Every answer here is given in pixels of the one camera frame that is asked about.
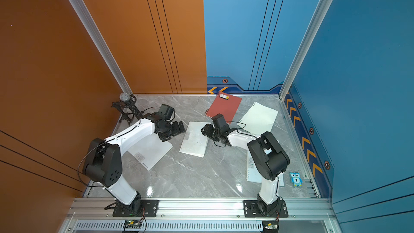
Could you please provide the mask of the torn white page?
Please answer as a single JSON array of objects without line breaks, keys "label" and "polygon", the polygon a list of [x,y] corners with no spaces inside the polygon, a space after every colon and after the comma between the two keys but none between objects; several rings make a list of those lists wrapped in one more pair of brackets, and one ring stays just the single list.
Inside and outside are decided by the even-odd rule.
[{"label": "torn white page", "polygon": [[259,135],[270,132],[277,118],[278,111],[255,102],[247,113],[241,118],[240,123],[251,134]]}]

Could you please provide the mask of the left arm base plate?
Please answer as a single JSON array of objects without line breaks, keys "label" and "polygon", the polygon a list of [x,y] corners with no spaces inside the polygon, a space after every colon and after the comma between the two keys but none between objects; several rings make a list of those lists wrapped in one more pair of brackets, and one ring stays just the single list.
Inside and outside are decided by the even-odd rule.
[{"label": "left arm base plate", "polygon": [[113,217],[155,217],[158,211],[159,200],[133,201],[130,205],[124,205],[116,201]]}]

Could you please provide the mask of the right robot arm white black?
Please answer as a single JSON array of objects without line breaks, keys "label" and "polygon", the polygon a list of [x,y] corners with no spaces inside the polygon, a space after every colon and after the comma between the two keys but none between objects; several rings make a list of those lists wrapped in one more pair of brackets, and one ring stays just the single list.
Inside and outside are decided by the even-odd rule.
[{"label": "right robot arm white black", "polygon": [[254,166],[262,177],[262,186],[258,194],[258,207],[262,213],[270,213],[281,204],[278,196],[279,175],[290,164],[290,158],[271,132],[252,135],[225,125],[215,128],[207,124],[201,129],[202,135],[223,146],[240,147],[248,150]]}]

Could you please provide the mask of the black microphone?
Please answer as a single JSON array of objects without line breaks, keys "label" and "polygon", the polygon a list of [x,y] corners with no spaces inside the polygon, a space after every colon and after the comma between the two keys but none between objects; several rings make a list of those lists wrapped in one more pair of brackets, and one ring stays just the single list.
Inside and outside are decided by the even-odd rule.
[{"label": "black microphone", "polygon": [[119,101],[112,102],[111,108],[118,110],[121,113],[119,122],[125,120],[130,125],[134,118],[140,120],[142,118],[142,112],[135,105],[137,98],[133,94],[121,93]]}]

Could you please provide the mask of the white spiral notebook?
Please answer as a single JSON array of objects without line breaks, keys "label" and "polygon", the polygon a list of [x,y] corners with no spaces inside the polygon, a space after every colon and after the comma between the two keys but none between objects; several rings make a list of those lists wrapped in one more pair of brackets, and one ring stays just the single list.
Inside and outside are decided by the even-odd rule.
[{"label": "white spiral notebook", "polygon": [[261,183],[262,179],[278,179],[279,185],[284,187],[284,173],[290,164],[290,158],[273,134],[265,132],[249,142],[247,147],[247,180]]},{"label": "white spiral notebook", "polygon": [[134,156],[146,170],[151,170],[171,149],[169,141],[162,142],[157,134],[146,136],[129,148],[128,152]]}]

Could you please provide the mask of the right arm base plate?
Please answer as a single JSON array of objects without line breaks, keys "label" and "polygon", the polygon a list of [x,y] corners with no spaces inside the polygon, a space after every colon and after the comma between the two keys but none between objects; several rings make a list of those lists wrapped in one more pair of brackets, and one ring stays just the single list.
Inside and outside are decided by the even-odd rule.
[{"label": "right arm base plate", "polygon": [[244,200],[243,210],[245,217],[289,217],[286,202],[284,200],[276,200],[271,205],[267,205],[265,202],[258,200]]}]

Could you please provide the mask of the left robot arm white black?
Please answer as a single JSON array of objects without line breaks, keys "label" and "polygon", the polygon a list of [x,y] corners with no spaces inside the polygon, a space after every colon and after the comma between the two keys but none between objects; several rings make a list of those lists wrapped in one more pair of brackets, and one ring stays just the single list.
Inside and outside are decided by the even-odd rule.
[{"label": "left robot arm white black", "polygon": [[149,143],[161,144],[185,132],[181,121],[163,119],[141,119],[118,134],[105,139],[94,139],[88,153],[81,161],[83,174],[99,183],[124,206],[138,208],[140,194],[122,174],[122,156],[130,148],[144,145],[144,139],[153,138]]}]

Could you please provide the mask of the red spiral notebook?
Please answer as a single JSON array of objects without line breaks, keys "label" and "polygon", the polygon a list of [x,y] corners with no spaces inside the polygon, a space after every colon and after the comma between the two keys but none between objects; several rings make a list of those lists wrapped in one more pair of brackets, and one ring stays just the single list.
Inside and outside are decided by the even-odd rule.
[{"label": "red spiral notebook", "polygon": [[233,118],[242,101],[241,97],[236,97],[224,92],[219,92],[211,106],[206,111],[207,117],[214,117],[222,114],[228,124],[233,122]]}]

